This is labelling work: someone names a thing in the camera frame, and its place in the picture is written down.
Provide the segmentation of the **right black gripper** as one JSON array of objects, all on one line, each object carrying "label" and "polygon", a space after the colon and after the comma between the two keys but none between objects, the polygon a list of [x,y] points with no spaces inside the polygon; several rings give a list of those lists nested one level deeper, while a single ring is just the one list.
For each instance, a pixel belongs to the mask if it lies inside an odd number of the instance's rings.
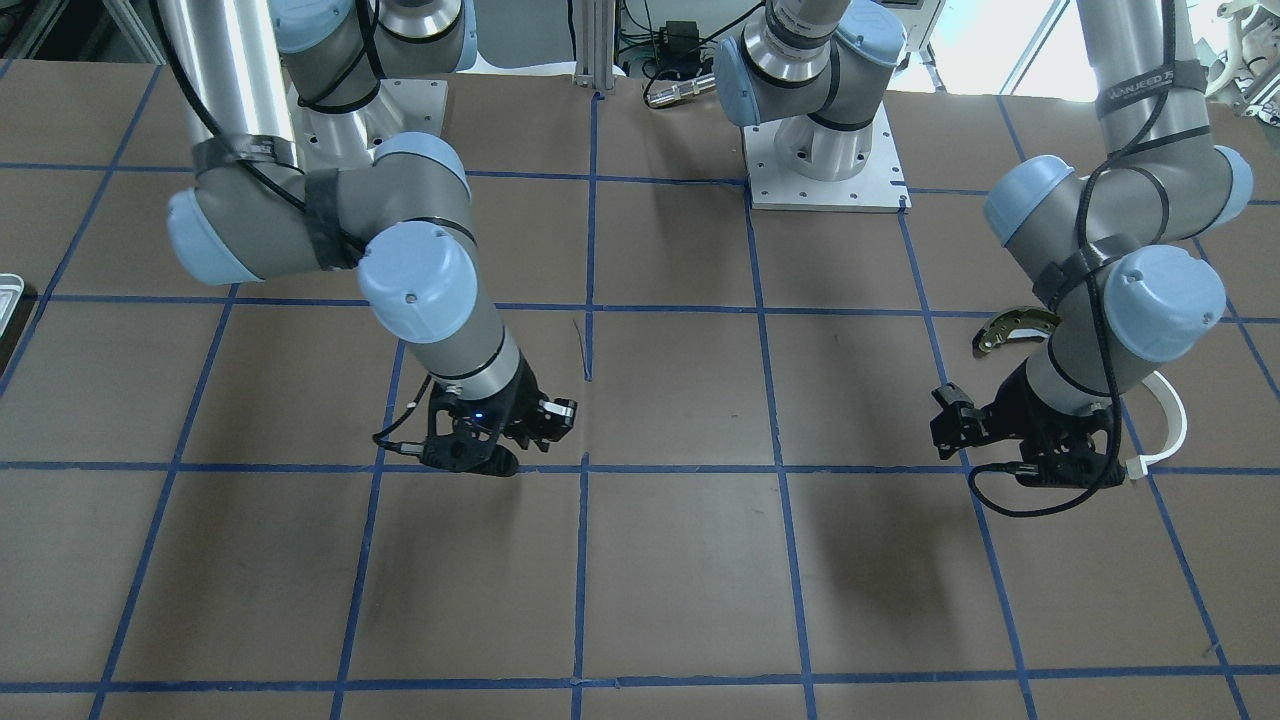
[{"label": "right black gripper", "polygon": [[428,402],[428,436],[419,451],[420,462],[435,469],[488,477],[512,477],[517,457],[500,438],[520,448],[534,445],[549,450],[573,429],[579,404],[549,398],[538,386],[526,359],[520,359],[515,377],[488,398],[466,400],[433,383]]}]

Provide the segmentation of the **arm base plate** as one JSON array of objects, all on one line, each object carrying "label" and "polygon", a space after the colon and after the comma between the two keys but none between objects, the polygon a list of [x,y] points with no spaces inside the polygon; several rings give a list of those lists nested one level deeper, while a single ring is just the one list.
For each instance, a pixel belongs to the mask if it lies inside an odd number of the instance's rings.
[{"label": "arm base plate", "polygon": [[396,135],[411,131],[439,136],[445,119],[448,83],[443,79],[383,79],[362,108],[325,113],[298,105],[288,87],[291,123],[302,170],[364,167]]},{"label": "arm base plate", "polygon": [[742,129],[753,205],[781,211],[896,213],[911,208],[883,105],[850,132],[809,117]]}]

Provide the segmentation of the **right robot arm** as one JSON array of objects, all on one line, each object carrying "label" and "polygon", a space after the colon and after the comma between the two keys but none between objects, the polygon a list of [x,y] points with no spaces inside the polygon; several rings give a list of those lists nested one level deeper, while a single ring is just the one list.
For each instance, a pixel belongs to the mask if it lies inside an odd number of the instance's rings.
[{"label": "right robot arm", "polygon": [[355,272],[381,325],[428,375],[426,432],[381,450],[445,471],[512,477],[502,445],[548,451],[577,405],[550,398],[480,275],[460,155],[393,95],[476,60],[470,1],[154,1],[192,115],[195,187],[166,228],[207,284]]}]

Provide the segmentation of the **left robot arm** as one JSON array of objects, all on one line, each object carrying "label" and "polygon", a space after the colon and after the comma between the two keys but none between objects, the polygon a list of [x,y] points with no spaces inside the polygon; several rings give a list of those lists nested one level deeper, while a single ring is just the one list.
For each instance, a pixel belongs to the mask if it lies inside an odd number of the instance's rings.
[{"label": "left robot arm", "polygon": [[[1185,3],[1083,1],[1080,17],[1106,159],[1082,177],[1061,158],[1032,158],[984,205],[1059,324],[984,407],[954,384],[933,393],[942,459],[1015,439],[1021,457],[1000,470],[1028,487],[1125,479],[1117,400],[1225,309],[1219,274],[1180,242],[1238,217],[1253,191],[1247,160],[1212,140]],[[902,41],[874,1],[768,1],[716,49],[721,106],[740,127],[867,132]]]}]

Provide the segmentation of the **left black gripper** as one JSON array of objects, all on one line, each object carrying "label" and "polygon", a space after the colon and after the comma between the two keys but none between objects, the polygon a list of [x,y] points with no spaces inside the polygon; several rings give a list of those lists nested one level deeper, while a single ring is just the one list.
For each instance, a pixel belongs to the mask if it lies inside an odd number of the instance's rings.
[{"label": "left black gripper", "polygon": [[1126,479],[1123,462],[1110,464],[1093,434],[1114,428],[1114,413],[1102,406],[1087,407],[1083,416],[1052,409],[1032,391],[1024,366],[998,388],[992,404],[977,407],[954,383],[931,392],[941,413],[931,420],[931,434],[940,457],[946,460],[961,448],[1018,439],[1019,462],[991,462],[978,471],[1009,471],[1025,487],[1107,489]]}]

